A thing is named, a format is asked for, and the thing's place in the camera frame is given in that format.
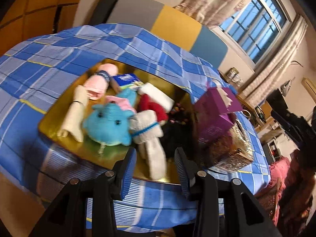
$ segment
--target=metal screw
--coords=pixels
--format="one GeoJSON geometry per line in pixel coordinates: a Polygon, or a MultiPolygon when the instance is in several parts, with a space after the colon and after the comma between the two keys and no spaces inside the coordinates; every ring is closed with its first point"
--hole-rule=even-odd
{"type": "Polygon", "coordinates": [[[197,174],[198,174],[198,176],[200,176],[200,177],[206,177],[206,172],[203,171],[203,170],[198,171],[197,174]]]}
{"type": "Polygon", "coordinates": [[[109,176],[109,177],[110,177],[110,176],[114,176],[114,171],[108,170],[108,171],[105,172],[105,175],[106,175],[106,176],[109,176]]]}
{"type": "Polygon", "coordinates": [[[240,179],[235,178],[235,179],[233,180],[233,184],[235,184],[235,185],[240,185],[240,184],[241,184],[240,179]]]}
{"type": "Polygon", "coordinates": [[[78,178],[75,177],[75,178],[70,179],[70,184],[75,185],[77,183],[79,183],[79,179],[78,178]]]}

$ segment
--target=table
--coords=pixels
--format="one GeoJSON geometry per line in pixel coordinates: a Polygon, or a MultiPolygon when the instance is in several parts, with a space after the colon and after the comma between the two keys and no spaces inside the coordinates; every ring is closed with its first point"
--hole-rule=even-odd
{"type": "MultiPolygon", "coordinates": [[[[47,206],[73,177],[88,180],[105,171],[40,136],[37,125],[78,76],[104,58],[155,74],[186,90],[192,103],[215,87],[226,85],[207,62],[127,24],[82,26],[44,35],[16,45],[0,57],[0,170],[11,182],[36,195],[47,206]]],[[[232,174],[208,171],[214,177],[240,178],[256,193],[270,180],[267,161],[250,122],[237,113],[255,151],[255,161],[232,174]]],[[[194,220],[196,202],[179,185],[133,179],[129,194],[114,204],[119,229],[149,232],[194,220]]],[[[87,227],[91,227],[92,200],[87,227]]]]}

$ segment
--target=golden tray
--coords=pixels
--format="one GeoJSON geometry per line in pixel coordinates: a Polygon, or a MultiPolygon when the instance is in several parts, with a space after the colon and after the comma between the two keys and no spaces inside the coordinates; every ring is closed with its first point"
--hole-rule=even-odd
{"type": "MultiPolygon", "coordinates": [[[[90,68],[85,74],[80,76],[57,100],[57,102],[50,108],[47,114],[40,121],[38,128],[41,133],[46,135],[49,139],[56,142],[66,150],[72,152],[78,157],[88,160],[96,165],[102,166],[106,169],[112,169],[115,162],[125,158],[129,146],[117,145],[117,146],[106,146],[103,152],[103,155],[98,154],[100,144],[92,141],[84,132],[84,142],[77,142],[71,134],[67,137],[62,138],[57,136],[64,117],[68,111],[70,104],[73,101],[73,93],[75,88],[78,85],[83,85],[83,83],[93,75],[98,67],[104,63],[112,63],[118,67],[119,74],[134,73],[143,83],[149,82],[152,85],[159,88],[166,95],[175,101],[175,103],[180,102],[182,107],[186,110],[193,112],[193,106],[191,104],[189,94],[182,90],[180,87],[167,82],[166,80],[152,75],[141,69],[137,69],[133,66],[115,61],[112,59],[105,59],[95,66],[90,68]]],[[[112,88],[108,88],[106,95],[115,95],[112,88]]],[[[138,105],[140,96],[138,95],[135,108],[138,105]]],[[[98,101],[89,100],[89,103],[86,108],[85,118],[92,112],[91,106],[96,103],[103,103],[104,97],[98,101]]],[[[164,178],[153,181],[149,178],[149,168],[146,164],[146,161],[143,160],[140,155],[137,153],[137,162],[133,174],[134,178],[147,180],[152,182],[161,182],[161,183],[172,183],[180,184],[177,169],[173,161],[167,161],[167,174],[164,178]]]]}

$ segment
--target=black plush toy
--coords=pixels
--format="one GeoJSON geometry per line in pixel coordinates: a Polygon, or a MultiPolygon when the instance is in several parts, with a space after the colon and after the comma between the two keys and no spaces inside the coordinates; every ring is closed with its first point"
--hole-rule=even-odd
{"type": "Polygon", "coordinates": [[[163,137],[159,138],[166,158],[173,158],[176,148],[183,148],[188,159],[193,158],[193,125],[190,115],[179,103],[169,113],[169,120],[162,126],[163,137]]]}

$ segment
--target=wooden cabinet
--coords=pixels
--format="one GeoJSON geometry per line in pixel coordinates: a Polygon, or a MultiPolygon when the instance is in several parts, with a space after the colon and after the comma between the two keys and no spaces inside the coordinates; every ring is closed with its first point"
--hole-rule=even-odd
{"type": "Polygon", "coordinates": [[[262,148],[269,165],[281,158],[276,138],[273,138],[271,141],[264,144],[262,148]]]}
{"type": "Polygon", "coordinates": [[[260,106],[260,108],[262,109],[264,113],[264,118],[268,119],[271,116],[271,111],[272,111],[270,104],[266,101],[260,106]]]}
{"type": "Polygon", "coordinates": [[[57,30],[71,28],[79,1],[15,0],[0,22],[0,55],[23,40],[52,34],[57,8],[60,6],[57,30]]]}

